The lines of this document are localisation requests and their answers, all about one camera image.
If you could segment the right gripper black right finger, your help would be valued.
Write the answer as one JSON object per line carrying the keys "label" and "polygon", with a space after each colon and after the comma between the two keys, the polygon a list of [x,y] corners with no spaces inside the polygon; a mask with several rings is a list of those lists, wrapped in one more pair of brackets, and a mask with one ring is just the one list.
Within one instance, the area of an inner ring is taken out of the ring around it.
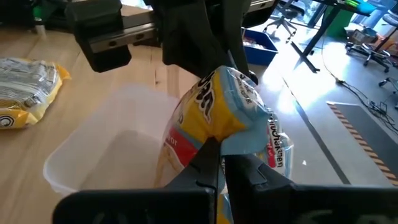
{"label": "right gripper black right finger", "polygon": [[235,223],[397,223],[394,187],[296,184],[254,155],[224,161]]}

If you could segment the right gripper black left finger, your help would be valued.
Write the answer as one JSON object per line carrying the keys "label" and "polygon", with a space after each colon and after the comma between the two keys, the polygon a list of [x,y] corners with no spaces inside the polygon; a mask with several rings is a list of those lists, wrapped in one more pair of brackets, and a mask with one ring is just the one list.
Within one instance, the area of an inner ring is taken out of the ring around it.
{"label": "right gripper black left finger", "polygon": [[53,224],[216,223],[220,144],[206,140],[165,187],[84,190],[62,199]]}

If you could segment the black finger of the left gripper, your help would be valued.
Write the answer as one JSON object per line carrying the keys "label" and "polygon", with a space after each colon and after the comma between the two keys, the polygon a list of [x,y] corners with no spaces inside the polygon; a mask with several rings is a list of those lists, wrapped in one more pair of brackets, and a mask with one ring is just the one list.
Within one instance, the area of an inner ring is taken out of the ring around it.
{"label": "black finger of the left gripper", "polygon": [[214,35],[205,1],[152,1],[163,63],[203,78],[231,61]]}
{"label": "black finger of the left gripper", "polygon": [[241,30],[243,17],[251,2],[249,0],[211,0],[205,1],[205,5],[212,32],[226,54],[225,65],[236,68],[257,85],[257,76],[248,68]]}

